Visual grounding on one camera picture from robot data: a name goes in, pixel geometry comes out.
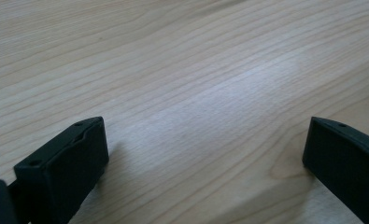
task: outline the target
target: black clamp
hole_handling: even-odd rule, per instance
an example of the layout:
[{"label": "black clamp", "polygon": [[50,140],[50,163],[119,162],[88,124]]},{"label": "black clamp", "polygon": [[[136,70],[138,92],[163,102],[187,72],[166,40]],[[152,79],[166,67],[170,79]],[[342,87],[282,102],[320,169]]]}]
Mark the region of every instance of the black clamp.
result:
[{"label": "black clamp", "polygon": [[333,120],[312,118],[303,163],[361,221],[369,223],[367,134]]},{"label": "black clamp", "polygon": [[0,224],[65,224],[79,210],[108,163],[103,118],[71,125],[0,180]]}]

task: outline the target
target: small hole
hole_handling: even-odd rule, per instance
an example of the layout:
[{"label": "small hole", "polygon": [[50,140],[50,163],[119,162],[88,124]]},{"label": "small hole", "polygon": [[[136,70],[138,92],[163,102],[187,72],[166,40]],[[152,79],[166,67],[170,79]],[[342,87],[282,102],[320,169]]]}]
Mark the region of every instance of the small hole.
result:
[{"label": "small hole", "polygon": [[36,161],[30,161],[29,162],[29,165],[31,166],[37,166],[39,164],[41,164],[42,160],[36,160]]}]

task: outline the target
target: screw hole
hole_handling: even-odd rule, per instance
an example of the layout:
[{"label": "screw hole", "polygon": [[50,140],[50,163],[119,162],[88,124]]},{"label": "screw hole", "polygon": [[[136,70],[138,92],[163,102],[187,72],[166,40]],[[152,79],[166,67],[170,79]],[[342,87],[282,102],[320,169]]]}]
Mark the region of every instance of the screw hole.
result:
[{"label": "screw hole", "polygon": [[30,161],[29,162],[29,165],[31,166],[37,166],[39,164],[41,164],[42,160],[36,160],[36,161]]}]

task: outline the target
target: wooden table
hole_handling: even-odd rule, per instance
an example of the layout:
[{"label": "wooden table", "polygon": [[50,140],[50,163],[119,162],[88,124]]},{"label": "wooden table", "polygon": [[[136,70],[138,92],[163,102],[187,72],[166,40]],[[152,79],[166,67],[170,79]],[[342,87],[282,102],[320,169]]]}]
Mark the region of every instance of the wooden table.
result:
[{"label": "wooden table", "polygon": [[369,134],[369,1],[0,1],[0,178],[95,116],[70,223],[360,223],[301,157],[312,116]]}]

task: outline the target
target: wood grain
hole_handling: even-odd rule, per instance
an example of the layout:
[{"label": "wood grain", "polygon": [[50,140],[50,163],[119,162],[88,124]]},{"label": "wood grain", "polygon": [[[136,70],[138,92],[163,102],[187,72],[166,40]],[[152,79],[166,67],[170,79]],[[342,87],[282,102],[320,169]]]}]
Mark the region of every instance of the wood grain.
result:
[{"label": "wood grain", "polygon": [[369,1],[0,1],[0,178],[94,116],[70,223],[361,223],[301,157],[311,116],[369,133]]}]

